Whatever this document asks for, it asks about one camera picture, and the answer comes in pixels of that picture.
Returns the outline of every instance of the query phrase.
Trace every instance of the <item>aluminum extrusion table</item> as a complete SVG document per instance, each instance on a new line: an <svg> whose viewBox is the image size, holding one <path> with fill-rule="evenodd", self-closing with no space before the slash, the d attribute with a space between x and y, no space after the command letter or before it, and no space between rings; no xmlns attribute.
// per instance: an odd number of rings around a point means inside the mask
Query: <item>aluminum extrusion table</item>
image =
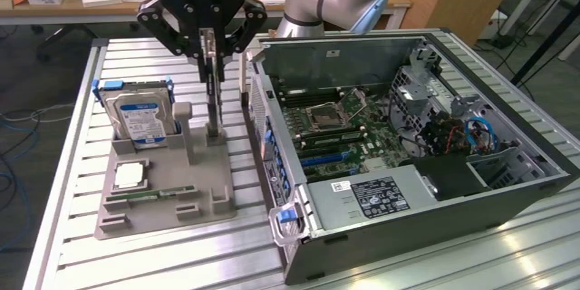
<svg viewBox="0 0 580 290"><path fill-rule="evenodd" d="M580 165L579 141L454 35L439 32L438 38ZM242 117L238 67L238 61L227 66L223 83L236 218L99 241L92 233L112 127L90 91L92 79L146 81L170 75L176 100L194 104L192 126L204 123L207 110L196 67L155 39L95 42L26 289L580 289L579 181L498 228L286 286ZM454 67L443 66L443 76L458 92L472 92Z"/></svg>

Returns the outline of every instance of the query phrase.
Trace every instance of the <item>drive label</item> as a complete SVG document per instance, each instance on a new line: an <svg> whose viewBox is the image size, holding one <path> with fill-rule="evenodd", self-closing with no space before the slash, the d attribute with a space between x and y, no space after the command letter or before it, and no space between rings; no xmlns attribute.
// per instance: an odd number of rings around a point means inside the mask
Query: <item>drive label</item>
<svg viewBox="0 0 580 290"><path fill-rule="evenodd" d="M166 139L163 123L156 115L160 112L156 103L122 105L120 112L126 122L127 131L138 143L158 143Z"/></svg>
<svg viewBox="0 0 580 290"><path fill-rule="evenodd" d="M370 219L411 208L392 177L354 183L351 188L364 216Z"/></svg>

